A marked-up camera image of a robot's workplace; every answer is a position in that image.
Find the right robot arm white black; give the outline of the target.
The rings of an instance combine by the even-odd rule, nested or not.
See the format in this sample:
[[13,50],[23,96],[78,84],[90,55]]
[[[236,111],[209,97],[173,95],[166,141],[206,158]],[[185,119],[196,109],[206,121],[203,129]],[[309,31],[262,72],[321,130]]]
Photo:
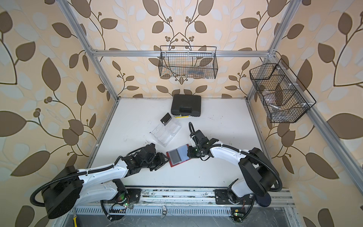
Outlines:
[[279,192],[283,188],[278,171],[258,148],[241,150],[221,142],[213,145],[207,142],[200,148],[197,146],[188,148],[187,155],[191,159],[207,155],[238,166],[243,179],[237,179],[229,186],[232,195],[237,198],[248,194],[263,197],[268,192]]

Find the clear plastic organizer box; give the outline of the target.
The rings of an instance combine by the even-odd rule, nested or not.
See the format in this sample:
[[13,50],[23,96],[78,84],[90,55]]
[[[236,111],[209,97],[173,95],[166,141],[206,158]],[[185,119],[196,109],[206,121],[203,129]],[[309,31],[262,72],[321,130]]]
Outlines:
[[151,134],[160,145],[166,147],[181,128],[182,126],[175,122],[169,122],[166,125],[160,123],[154,130],[151,131]]

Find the red leather card holder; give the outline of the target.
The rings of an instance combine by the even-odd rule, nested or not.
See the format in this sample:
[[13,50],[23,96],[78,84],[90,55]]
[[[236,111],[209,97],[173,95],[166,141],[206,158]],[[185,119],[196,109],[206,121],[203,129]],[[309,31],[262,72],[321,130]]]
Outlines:
[[188,156],[188,152],[189,152],[188,144],[166,152],[166,155],[169,158],[170,167],[177,166],[181,163],[190,160],[191,158]]

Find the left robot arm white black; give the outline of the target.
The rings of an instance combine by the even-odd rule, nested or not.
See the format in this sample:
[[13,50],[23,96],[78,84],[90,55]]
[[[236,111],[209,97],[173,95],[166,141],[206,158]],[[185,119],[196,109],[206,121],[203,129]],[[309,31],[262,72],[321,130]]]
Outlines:
[[156,171],[167,162],[167,155],[151,152],[119,156],[114,163],[98,168],[76,170],[69,166],[41,190],[47,217],[56,219],[78,205],[96,201],[125,203],[130,195],[123,178],[143,168]]

